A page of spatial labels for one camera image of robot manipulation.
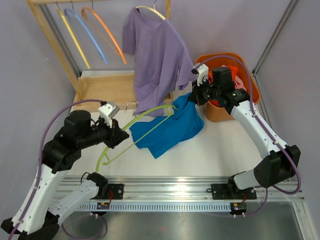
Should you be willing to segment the orange t shirt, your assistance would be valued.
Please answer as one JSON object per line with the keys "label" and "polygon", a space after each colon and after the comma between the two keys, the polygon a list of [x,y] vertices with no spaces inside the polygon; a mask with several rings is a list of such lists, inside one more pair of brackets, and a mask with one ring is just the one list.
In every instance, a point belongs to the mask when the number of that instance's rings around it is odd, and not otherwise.
{"label": "orange t shirt", "polygon": [[[237,73],[239,71],[239,69],[236,66],[231,66],[231,65],[222,65],[221,67],[228,67],[231,71],[231,76],[232,76],[232,81],[234,83],[234,87],[236,89],[239,89],[241,87],[243,87],[243,82],[242,80],[238,77]],[[216,107],[220,107],[220,104],[217,100],[210,100],[209,101],[212,105],[216,106]]]}

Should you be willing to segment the lavender t shirt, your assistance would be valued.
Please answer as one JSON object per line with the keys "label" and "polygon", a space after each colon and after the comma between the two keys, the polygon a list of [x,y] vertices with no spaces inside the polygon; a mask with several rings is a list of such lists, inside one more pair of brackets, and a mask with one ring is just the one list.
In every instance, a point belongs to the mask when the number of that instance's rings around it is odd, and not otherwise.
{"label": "lavender t shirt", "polygon": [[171,92],[197,79],[187,46],[168,19],[154,21],[133,8],[123,26],[122,51],[135,57],[136,115],[162,106]]}

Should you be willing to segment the blue t shirt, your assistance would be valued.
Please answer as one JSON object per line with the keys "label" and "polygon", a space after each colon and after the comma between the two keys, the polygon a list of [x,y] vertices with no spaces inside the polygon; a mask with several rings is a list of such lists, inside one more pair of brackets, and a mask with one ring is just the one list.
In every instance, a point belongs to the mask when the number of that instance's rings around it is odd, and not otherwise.
{"label": "blue t shirt", "polygon": [[190,93],[179,96],[173,105],[178,108],[170,119],[143,138],[136,146],[147,148],[157,159],[178,143],[196,136],[204,127],[204,121],[199,116],[196,104],[188,101]]}

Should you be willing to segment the wooden clothes rack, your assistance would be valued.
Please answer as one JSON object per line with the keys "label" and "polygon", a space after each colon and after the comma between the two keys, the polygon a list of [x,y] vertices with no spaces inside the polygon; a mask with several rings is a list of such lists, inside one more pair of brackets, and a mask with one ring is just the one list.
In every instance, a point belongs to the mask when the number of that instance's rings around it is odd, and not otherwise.
{"label": "wooden clothes rack", "polygon": [[127,64],[110,48],[81,15],[83,7],[92,7],[107,24],[122,48],[122,27],[129,11],[136,6],[147,6],[145,1],[126,0],[56,0],[62,13],[74,9],[82,18],[102,49],[108,64],[79,33],[74,35],[88,60],[88,69],[78,52],[67,28],[57,13],[55,0],[29,0],[27,2],[45,37],[67,74],[75,94],[73,101],[80,101],[79,108],[94,112],[97,104],[86,103],[87,99],[102,99],[115,102],[121,109],[134,108],[134,58],[124,54]]}

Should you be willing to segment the pink t shirt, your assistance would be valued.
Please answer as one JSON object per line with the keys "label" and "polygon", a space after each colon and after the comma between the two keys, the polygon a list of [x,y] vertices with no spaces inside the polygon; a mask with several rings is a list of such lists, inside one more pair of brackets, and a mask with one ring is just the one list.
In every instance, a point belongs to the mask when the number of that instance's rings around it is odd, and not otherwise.
{"label": "pink t shirt", "polygon": [[236,89],[244,89],[245,91],[247,90],[243,81],[240,79],[240,77],[238,76],[238,71],[239,69],[235,66],[231,66],[231,65],[227,65],[227,67],[230,69],[231,71],[231,76],[232,76],[232,81],[234,83],[234,86]]}

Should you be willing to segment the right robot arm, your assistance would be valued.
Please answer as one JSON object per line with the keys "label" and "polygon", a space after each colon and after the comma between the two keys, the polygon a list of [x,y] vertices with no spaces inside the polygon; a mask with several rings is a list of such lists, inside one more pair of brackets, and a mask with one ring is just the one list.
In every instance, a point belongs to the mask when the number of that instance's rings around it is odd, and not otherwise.
{"label": "right robot arm", "polygon": [[217,101],[241,124],[262,158],[255,168],[228,178],[226,190],[230,197],[239,198],[247,189],[267,189],[299,176],[300,149],[296,145],[289,146],[260,117],[247,91],[235,87],[232,72],[227,66],[215,68],[209,75],[209,68],[199,63],[194,65],[191,72],[197,79],[192,83],[188,100],[199,106],[208,101]]}

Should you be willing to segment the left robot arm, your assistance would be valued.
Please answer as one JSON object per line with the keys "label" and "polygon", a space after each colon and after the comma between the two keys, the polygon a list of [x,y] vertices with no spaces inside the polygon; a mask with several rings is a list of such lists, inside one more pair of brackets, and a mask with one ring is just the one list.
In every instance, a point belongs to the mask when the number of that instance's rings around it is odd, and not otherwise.
{"label": "left robot arm", "polygon": [[118,111],[118,108],[101,106],[98,109],[100,118],[96,124],[91,124],[88,111],[75,110],[64,120],[54,138],[40,146],[34,185],[16,215],[1,224],[10,239],[18,235],[20,240],[51,240],[79,206],[92,198],[103,199],[108,194],[108,179],[92,172],[77,189],[57,205],[51,205],[58,186],[81,158],[82,150],[100,143],[114,148],[129,138],[114,118]]}

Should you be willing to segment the green hanger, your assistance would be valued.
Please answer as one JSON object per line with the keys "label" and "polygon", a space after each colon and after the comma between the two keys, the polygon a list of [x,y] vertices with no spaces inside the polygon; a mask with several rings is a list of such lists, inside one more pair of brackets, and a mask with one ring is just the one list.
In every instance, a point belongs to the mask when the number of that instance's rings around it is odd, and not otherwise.
{"label": "green hanger", "polygon": [[[143,117],[146,117],[147,115],[155,112],[156,110],[166,110],[166,115],[163,116],[157,116],[152,121],[141,121]],[[163,124],[165,121],[169,120],[175,113],[178,112],[178,107],[171,104],[164,104],[160,105],[154,108],[151,108],[139,115],[136,115],[133,120],[131,120],[129,123],[127,123],[122,130],[127,133],[127,130],[130,130],[131,137],[132,137],[132,143],[127,146],[124,150],[122,150],[120,153],[118,153],[113,158],[110,158],[108,156],[108,151],[110,147],[106,147],[101,155],[99,156],[95,171],[99,172],[101,166],[108,166],[113,161],[118,159],[121,155],[123,155],[125,152],[127,152],[130,148],[133,146],[136,146],[143,138],[145,138],[147,135],[149,135],[152,131],[157,129],[161,124]]]}

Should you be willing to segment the cream hanger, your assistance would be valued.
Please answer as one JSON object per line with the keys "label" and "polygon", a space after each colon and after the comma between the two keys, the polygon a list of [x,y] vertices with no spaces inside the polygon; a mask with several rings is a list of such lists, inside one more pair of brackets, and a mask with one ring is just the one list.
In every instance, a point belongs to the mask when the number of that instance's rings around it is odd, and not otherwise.
{"label": "cream hanger", "polygon": [[165,20],[166,17],[165,17],[164,15],[162,15],[159,11],[156,10],[156,2],[157,2],[157,0],[154,0],[154,1],[153,1],[152,7],[146,6],[146,5],[138,5],[138,6],[136,6],[135,8],[136,8],[137,10],[139,10],[139,9],[148,10],[148,11],[156,14],[156,15],[157,15],[159,18],[161,18],[162,20]]}

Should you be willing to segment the orange plastic basket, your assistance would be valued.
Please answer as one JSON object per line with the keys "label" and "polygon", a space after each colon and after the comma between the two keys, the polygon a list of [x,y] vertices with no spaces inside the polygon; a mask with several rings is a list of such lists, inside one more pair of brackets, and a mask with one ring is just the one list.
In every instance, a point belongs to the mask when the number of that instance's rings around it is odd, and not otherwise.
{"label": "orange plastic basket", "polygon": [[[260,95],[259,88],[255,83],[255,80],[252,76],[251,71],[247,68],[245,61],[239,55],[231,52],[201,55],[196,59],[195,64],[202,63],[208,59],[210,60],[207,61],[205,65],[207,65],[209,68],[210,76],[212,76],[213,69],[221,67],[222,65],[237,67],[238,68],[237,76],[242,80],[243,85],[249,94],[251,93],[250,85],[252,86],[251,95],[252,95],[254,105],[257,105],[260,102],[261,95]],[[234,119],[231,115],[229,115],[226,112],[224,108],[216,106],[211,102],[206,103],[204,108],[205,108],[204,110],[205,116],[211,122],[216,123],[216,122],[222,122],[222,121],[228,121],[228,120]]]}

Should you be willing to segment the light blue hanger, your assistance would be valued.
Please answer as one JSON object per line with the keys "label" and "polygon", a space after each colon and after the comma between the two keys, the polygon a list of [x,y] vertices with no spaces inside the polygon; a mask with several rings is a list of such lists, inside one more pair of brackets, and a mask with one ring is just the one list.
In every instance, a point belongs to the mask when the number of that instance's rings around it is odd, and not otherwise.
{"label": "light blue hanger", "polygon": [[65,8],[63,10],[63,14],[65,15],[72,31],[73,29],[75,29],[79,33],[79,35],[81,35],[86,40],[86,42],[89,43],[89,45],[97,51],[102,61],[106,65],[108,65],[108,60],[104,55],[99,43],[97,42],[83,19],[75,12],[74,8]]}

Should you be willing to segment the peach hanger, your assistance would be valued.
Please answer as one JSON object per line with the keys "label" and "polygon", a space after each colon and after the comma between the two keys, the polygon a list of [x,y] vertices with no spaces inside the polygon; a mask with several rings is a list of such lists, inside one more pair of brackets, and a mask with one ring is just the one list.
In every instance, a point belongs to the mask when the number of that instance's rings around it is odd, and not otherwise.
{"label": "peach hanger", "polygon": [[[98,27],[96,24],[93,23],[92,20],[90,20],[90,18],[88,17],[88,13],[90,13],[96,19],[96,21],[101,25],[101,27]],[[120,45],[118,44],[116,38],[110,31],[107,24],[94,10],[93,1],[91,2],[91,7],[85,6],[81,9],[81,16],[97,32],[97,34],[110,46],[110,48],[121,58],[122,62],[126,65],[128,62]]]}

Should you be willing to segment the aluminium mounting rail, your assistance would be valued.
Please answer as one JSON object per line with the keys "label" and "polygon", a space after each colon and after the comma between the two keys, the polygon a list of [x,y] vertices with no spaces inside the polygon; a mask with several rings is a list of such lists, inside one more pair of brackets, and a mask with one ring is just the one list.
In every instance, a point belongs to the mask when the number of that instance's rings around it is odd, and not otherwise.
{"label": "aluminium mounting rail", "polygon": [[[64,178],[53,200],[58,201],[80,185],[80,176],[67,175]],[[207,192],[211,184],[227,181],[227,177],[181,176],[181,177],[122,177],[107,176],[111,184],[124,184],[123,202],[210,202],[212,194]],[[277,186],[286,191],[293,191],[297,183],[284,181]],[[268,189],[268,202],[305,202],[302,191],[288,195],[274,187]]]}

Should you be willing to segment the yellow hanger with metal hook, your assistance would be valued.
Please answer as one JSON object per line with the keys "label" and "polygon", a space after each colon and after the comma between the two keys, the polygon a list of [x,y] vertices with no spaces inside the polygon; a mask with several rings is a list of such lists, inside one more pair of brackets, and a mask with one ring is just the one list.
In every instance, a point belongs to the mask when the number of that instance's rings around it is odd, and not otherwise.
{"label": "yellow hanger with metal hook", "polygon": [[89,64],[89,62],[88,62],[88,60],[87,60],[87,58],[86,58],[81,46],[80,46],[80,44],[79,44],[79,42],[78,42],[78,40],[77,40],[72,28],[71,28],[71,26],[69,25],[66,16],[61,11],[61,9],[60,9],[60,7],[59,7],[59,5],[58,5],[56,0],[55,0],[55,4],[57,5],[56,11],[57,11],[58,15],[60,16],[60,18],[62,19],[62,21],[63,21],[63,23],[64,23],[64,25],[65,25],[68,33],[69,33],[69,35],[71,36],[71,38],[73,40],[73,43],[75,44],[80,56],[82,57],[83,62],[85,63],[86,67],[88,69],[90,69],[91,66],[90,66],[90,64]]}

